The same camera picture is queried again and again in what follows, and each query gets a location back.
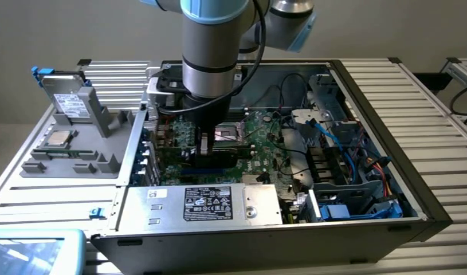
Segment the aluminum profile table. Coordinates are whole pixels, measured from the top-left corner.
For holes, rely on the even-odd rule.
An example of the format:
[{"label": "aluminum profile table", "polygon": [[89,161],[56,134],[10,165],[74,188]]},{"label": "aluminum profile table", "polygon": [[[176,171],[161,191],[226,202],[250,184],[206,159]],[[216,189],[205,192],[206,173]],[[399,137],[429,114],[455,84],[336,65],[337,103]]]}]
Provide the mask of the aluminum profile table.
[{"label": "aluminum profile table", "polygon": [[[341,60],[341,62],[444,206],[453,224],[427,242],[404,244],[376,264],[230,274],[467,274],[467,128],[401,64],[393,64],[387,59]],[[86,67],[85,75],[93,82],[97,97],[110,110],[113,108],[134,110],[137,107],[145,88],[148,67],[146,61],[92,62]],[[2,177],[11,172],[18,158],[15,155]],[[106,187],[113,188],[97,186],[94,188],[102,189],[86,190],[93,198],[102,197],[102,203],[112,201],[110,195],[106,195],[108,191],[105,192]],[[19,190],[17,188],[10,190],[7,187],[0,189],[0,196],[10,198],[6,192],[11,191]],[[74,196],[77,194],[85,196],[76,189],[73,191]],[[81,197],[78,202],[81,209],[85,208],[84,203]],[[50,210],[53,216],[58,215],[57,209],[53,210],[44,204],[38,207],[39,211]],[[72,224],[74,221],[64,223],[50,221],[46,224],[53,227],[84,225],[89,229],[92,226],[102,226],[76,218],[76,224]],[[92,245],[86,247],[84,273],[120,274]]]},{"label": "aluminum profile table", "polygon": [[[148,61],[92,62],[82,68],[109,111],[137,111],[148,84],[146,68]],[[18,180],[19,164],[54,124],[52,112],[53,106],[45,111],[0,176],[0,227],[77,228],[89,236],[108,229],[112,203],[114,197],[122,195],[124,189],[116,188],[113,180]],[[105,209],[105,219],[89,219],[88,212],[96,207]]]}]

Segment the screen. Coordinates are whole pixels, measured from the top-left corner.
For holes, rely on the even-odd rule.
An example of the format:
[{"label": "screen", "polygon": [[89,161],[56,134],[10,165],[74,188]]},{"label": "screen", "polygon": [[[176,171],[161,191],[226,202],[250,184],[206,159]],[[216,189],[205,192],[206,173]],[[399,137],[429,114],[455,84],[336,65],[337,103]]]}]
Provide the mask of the screen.
[{"label": "screen", "polygon": [[0,239],[0,275],[49,274],[62,239]]}]

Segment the open computer chassis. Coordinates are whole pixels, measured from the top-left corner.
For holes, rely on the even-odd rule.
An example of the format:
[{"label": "open computer chassis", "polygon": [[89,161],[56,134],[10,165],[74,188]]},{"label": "open computer chassis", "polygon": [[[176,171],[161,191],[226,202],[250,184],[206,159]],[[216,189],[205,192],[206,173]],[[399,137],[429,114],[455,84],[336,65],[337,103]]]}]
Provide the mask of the open computer chassis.
[{"label": "open computer chassis", "polygon": [[148,171],[132,170],[114,230],[90,239],[125,274],[376,262],[451,224],[338,60],[261,62],[216,128],[236,164],[210,170],[190,162],[193,125],[156,111],[180,106],[162,89],[180,69],[149,67]]}]

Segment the warning label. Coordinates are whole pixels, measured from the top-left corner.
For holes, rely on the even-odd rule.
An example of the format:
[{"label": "warning label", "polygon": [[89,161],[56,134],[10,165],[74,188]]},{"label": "warning label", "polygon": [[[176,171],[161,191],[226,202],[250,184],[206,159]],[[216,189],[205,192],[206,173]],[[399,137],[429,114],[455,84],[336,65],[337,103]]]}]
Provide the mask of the warning label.
[{"label": "warning label", "polygon": [[89,117],[85,105],[77,95],[53,94],[66,117]]},{"label": "warning label", "polygon": [[184,220],[186,222],[233,219],[229,187],[185,188]]}]

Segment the power supply label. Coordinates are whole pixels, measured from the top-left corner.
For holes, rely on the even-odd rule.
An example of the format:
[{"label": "power supply label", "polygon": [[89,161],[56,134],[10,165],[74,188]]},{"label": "power supply label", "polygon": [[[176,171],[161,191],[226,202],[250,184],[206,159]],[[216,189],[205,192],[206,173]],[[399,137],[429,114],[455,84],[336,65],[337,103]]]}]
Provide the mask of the power supply label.
[{"label": "power supply label", "polygon": [[185,188],[184,220],[186,222],[233,219],[229,187]]}]

